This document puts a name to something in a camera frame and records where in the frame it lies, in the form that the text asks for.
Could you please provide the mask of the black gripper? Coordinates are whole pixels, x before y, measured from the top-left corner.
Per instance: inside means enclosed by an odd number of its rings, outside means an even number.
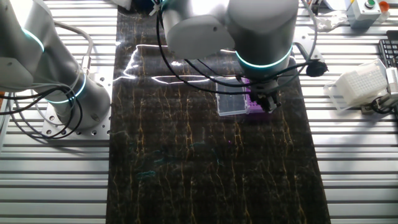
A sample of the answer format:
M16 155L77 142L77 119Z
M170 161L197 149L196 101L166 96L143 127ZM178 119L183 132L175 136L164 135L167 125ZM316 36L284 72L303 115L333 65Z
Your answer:
M277 80L269 80L265 83L251 85L248 89L252 94L252 102L259 105L265 112L272 113L281 106L281 102L276 95L267 96L277 91L279 85Z

